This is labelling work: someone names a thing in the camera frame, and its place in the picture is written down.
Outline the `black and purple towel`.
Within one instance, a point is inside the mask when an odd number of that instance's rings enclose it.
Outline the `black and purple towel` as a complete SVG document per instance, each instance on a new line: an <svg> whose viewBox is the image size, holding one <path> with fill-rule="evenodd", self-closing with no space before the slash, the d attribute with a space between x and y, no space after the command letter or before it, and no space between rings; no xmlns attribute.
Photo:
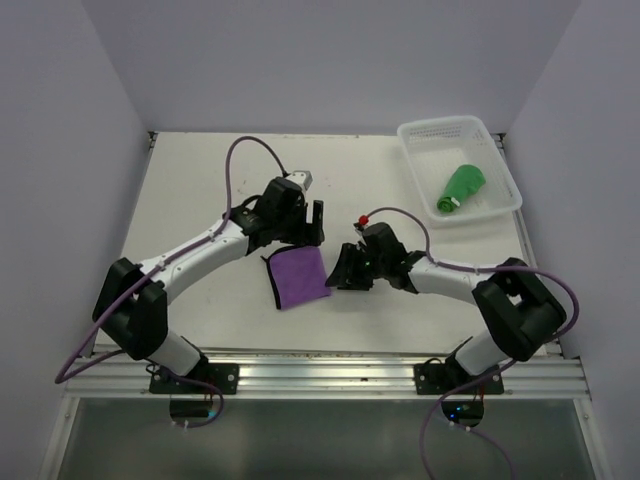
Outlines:
<svg viewBox="0 0 640 480"><path fill-rule="evenodd" d="M288 310L331 295L318 247L283 247L262 260L277 310Z"/></svg>

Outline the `green microfiber towel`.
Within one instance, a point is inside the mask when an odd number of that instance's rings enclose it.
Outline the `green microfiber towel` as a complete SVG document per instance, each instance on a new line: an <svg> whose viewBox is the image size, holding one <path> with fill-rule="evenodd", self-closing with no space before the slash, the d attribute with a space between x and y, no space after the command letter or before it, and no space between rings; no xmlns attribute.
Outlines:
<svg viewBox="0 0 640 480"><path fill-rule="evenodd" d="M449 178L438 198L437 210L443 214L453 213L485 184L485 176L478 167L471 164L461 165Z"/></svg>

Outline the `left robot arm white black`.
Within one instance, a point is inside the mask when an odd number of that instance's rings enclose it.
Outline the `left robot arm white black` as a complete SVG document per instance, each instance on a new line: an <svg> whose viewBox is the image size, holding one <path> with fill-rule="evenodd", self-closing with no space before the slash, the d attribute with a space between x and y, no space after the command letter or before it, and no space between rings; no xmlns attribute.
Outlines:
<svg viewBox="0 0 640 480"><path fill-rule="evenodd" d="M201 390L208 369L200 350L168 326L168 307L214 270L273 242L318 246L324 239L321 201L307 203L308 171L276 177L191 241L138 264L127 258L108 270L93 320L130 358L172 372L185 392Z"/></svg>

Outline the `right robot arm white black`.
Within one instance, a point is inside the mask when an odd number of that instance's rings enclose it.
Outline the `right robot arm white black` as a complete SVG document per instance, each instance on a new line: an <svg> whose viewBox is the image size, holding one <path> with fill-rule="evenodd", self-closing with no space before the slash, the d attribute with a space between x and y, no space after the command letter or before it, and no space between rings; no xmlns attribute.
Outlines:
<svg viewBox="0 0 640 480"><path fill-rule="evenodd" d="M509 258L496 267L442 266L409 251L380 222L360 226L360 240L344 243L326 286L368 291L379 279L411 294L439 295L478 308L485 330L421 375L439 389L468 392L503 361L524 362L564 324L560 302L526 263Z"/></svg>

